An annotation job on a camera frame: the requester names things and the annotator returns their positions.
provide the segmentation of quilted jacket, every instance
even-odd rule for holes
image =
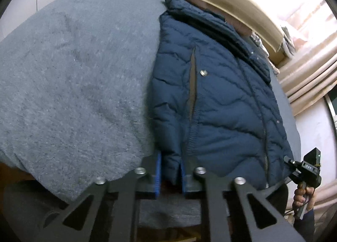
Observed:
[[[163,178],[179,183],[182,151],[257,189],[288,176],[293,155],[266,63],[223,17],[165,3],[149,95]]]

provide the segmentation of person's hand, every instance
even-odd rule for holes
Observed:
[[[306,194],[309,196],[308,206],[305,212],[309,212],[313,209],[316,201],[316,195],[314,194],[313,187],[306,187],[306,189],[302,188],[302,184],[297,186],[297,190],[295,190],[294,202],[293,202],[293,210],[297,210],[298,208],[302,207],[305,203],[305,198],[303,195]]]

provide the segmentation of gray blanket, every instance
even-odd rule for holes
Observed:
[[[0,42],[0,160],[68,202],[151,154],[146,92],[161,1],[57,0]],[[296,134],[294,118],[282,118]],[[143,201],[140,222],[198,224],[199,204],[178,194]]]

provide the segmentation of dark sleeve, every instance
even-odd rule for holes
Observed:
[[[314,210],[307,212],[303,216],[303,220],[295,220],[295,230],[304,238],[306,242],[313,242],[315,232]]]

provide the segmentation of silver screw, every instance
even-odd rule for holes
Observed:
[[[95,183],[97,185],[103,185],[107,180],[104,177],[96,177]]]
[[[198,173],[200,175],[203,175],[204,173],[206,173],[206,169],[204,167],[197,167],[195,168],[195,173]]]
[[[202,76],[207,76],[207,75],[208,75],[208,72],[207,72],[206,70],[201,70],[201,71],[200,71],[200,74],[201,74]]]
[[[237,177],[234,179],[234,182],[238,185],[243,185],[246,183],[246,180],[243,177]]]
[[[145,168],[136,168],[134,169],[134,172],[138,175],[143,175],[146,173],[146,169]]]

